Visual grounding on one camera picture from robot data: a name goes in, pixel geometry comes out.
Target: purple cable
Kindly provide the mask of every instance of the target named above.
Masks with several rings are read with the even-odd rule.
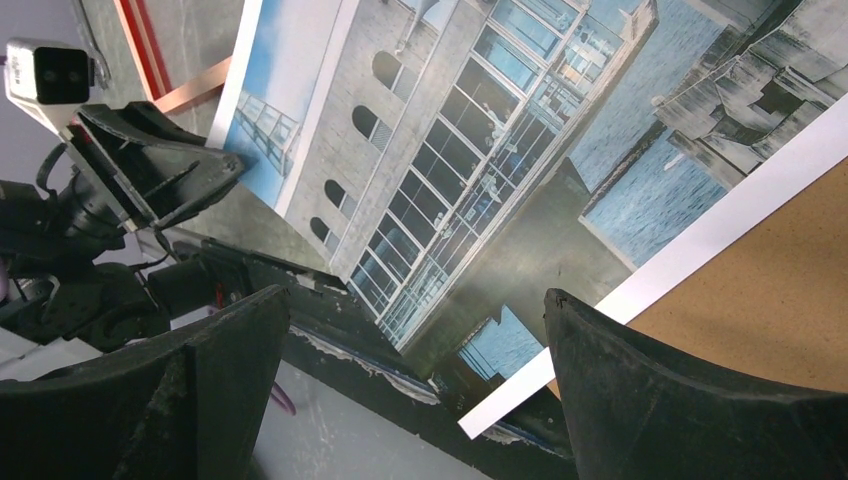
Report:
[[[9,294],[9,271],[6,270],[6,262],[0,259],[0,302]]]
[[[289,415],[297,415],[297,409],[294,408],[294,403],[292,403],[289,396],[286,395],[286,392],[283,391],[282,387],[280,387],[277,382],[274,382],[274,385],[271,387],[271,400],[273,400],[277,406]]]

